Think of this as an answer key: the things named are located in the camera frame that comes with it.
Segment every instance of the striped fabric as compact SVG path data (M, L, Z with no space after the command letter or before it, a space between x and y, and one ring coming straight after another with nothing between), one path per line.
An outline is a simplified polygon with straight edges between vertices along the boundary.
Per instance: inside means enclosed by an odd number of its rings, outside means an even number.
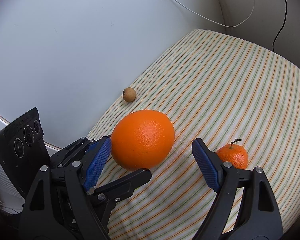
M118 98L88 137L111 134L139 109L167 114L176 137L167 159L151 170L151 181L113 210L111 239L192 239L215 197L191 154L197 137L212 151L242 138L248 169L264 168L284 231L292 225L300 214L300 69L256 44L196 29L131 87L137 99ZM127 173L110 158L97 186ZM234 225L241 195L238 189L225 231Z

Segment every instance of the blue gripper pad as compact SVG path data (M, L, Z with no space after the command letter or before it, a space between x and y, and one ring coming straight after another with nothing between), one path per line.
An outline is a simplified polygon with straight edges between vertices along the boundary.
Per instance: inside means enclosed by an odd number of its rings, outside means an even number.
M208 187L212 188L215 192L218 192L220 190L218 172L197 140L192 142L192 154L207 182Z
M97 143L91 145L87 151L92 150L96 146ZM86 180L83 184L86 191L96 185L110 153L111 139L107 138L86 171Z

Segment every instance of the large orange fruit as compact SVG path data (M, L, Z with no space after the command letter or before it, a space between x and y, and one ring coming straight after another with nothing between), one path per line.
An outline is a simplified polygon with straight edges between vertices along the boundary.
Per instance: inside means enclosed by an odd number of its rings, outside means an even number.
M246 169L248 166L247 151L240 145L233 144L240 139L235 139L231 144L227 144L216 151L222 162L231 162L237 169Z
M139 110L128 114L111 135L112 157L123 168L135 171L161 163L174 143L169 118L158 111Z

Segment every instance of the screw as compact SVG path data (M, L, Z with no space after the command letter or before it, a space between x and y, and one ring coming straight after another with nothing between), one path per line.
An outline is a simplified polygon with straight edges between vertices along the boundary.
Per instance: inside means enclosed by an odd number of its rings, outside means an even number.
M42 165L40 171L46 171L48 169L47 165Z
M74 161L74 162L72 163L72 166L74 166L74 167L79 167L80 164L81 164L80 161Z
M257 173L262 173L262 172L263 172L263 169L262 169L261 167L258 167L258 166L257 166L257 167L256 167L256 172L257 172Z
M226 168L230 168L230 167L232 167L232 163L231 162L224 162L223 166L225 166Z
M106 196L105 196L105 194L103 194L103 193L100 193L99 195L98 195L98 200L104 200L106 198Z

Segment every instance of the tangerine stem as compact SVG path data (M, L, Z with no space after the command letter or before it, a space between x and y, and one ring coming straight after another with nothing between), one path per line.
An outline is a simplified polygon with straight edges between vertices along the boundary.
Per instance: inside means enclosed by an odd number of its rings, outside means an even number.
M232 145L236 142L240 142L242 139L234 139L234 142L231 142L230 149L232 149Z

